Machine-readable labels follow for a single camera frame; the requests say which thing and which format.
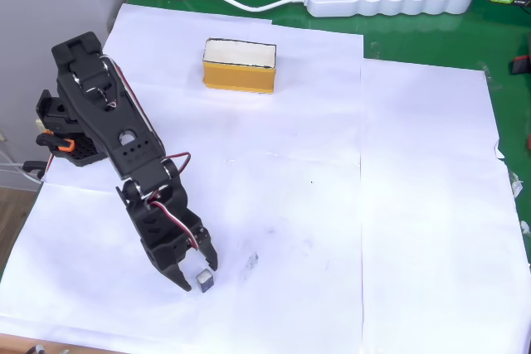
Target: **small metal cube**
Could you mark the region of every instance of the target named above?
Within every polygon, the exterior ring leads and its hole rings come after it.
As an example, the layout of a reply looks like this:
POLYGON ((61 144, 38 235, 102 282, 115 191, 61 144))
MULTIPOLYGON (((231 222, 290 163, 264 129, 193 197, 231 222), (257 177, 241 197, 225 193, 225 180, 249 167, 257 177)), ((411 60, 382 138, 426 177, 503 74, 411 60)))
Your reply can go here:
POLYGON ((208 269, 204 269, 202 272, 200 272, 196 279, 203 293, 214 286, 214 277, 212 276, 212 273, 208 271, 208 269))

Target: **black cable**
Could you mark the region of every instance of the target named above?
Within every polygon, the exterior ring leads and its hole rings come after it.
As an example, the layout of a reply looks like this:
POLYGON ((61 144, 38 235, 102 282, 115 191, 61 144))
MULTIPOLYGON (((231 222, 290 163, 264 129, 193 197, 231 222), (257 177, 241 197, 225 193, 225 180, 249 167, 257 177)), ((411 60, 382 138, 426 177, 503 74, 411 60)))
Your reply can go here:
POLYGON ((41 345, 38 345, 38 346, 33 346, 32 348, 30 348, 26 354, 45 354, 44 353, 44 348, 41 346, 41 345))

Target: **white cable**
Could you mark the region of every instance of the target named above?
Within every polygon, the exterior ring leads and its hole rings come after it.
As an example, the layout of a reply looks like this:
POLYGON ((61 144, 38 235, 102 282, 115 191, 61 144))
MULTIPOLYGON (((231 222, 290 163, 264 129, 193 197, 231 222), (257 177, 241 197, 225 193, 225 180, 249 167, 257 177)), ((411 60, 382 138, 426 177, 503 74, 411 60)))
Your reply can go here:
POLYGON ((283 4, 287 4, 287 3, 304 3, 304 0, 279 0, 278 2, 267 4, 262 7, 249 7, 249 6, 246 6, 245 4, 241 4, 240 2, 237 2, 236 0, 224 0, 224 1, 227 3, 230 3, 232 6, 236 6, 248 12, 264 12, 265 10, 269 10, 274 7, 282 6, 283 4))
POLYGON ((30 176, 28 173, 24 172, 19 166, 15 166, 15 165, 19 165, 20 163, 15 163, 11 159, 11 157, 7 155, 4 151, 2 151, 1 149, 0 149, 0 155, 2 155, 4 158, 6 158, 10 162, 9 166, 15 167, 15 169, 17 169, 17 171, 20 172, 25 178, 27 178, 28 180, 32 180, 33 182, 36 182, 37 184, 41 184, 41 180, 30 176))

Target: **robotic arm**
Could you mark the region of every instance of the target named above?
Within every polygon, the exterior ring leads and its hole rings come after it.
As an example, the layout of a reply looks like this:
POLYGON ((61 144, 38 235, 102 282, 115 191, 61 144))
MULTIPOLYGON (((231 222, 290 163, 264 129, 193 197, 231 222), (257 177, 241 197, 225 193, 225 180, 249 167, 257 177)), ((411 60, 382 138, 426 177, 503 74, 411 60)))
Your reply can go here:
POLYGON ((37 114, 47 129, 37 144, 76 166, 109 158, 116 187, 154 267, 186 291, 178 264, 190 248, 217 269, 217 253, 201 219, 188 209, 179 170, 142 110, 121 69, 87 32, 51 49, 57 93, 42 92, 37 114))

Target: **white wall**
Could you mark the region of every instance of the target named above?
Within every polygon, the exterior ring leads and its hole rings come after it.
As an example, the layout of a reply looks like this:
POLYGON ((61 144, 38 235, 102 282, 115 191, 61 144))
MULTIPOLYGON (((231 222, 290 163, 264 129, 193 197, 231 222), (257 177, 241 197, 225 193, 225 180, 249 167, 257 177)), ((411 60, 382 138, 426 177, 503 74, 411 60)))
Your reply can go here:
MULTIPOLYGON (((105 43, 123 1, 0 0, 0 149, 16 162, 48 159, 35 144, 35 107, 44 89, 56 93, 51 48, 87 31, 105 43)), ((0 186, 37 189, 10 167, 0 167, 0 186)))

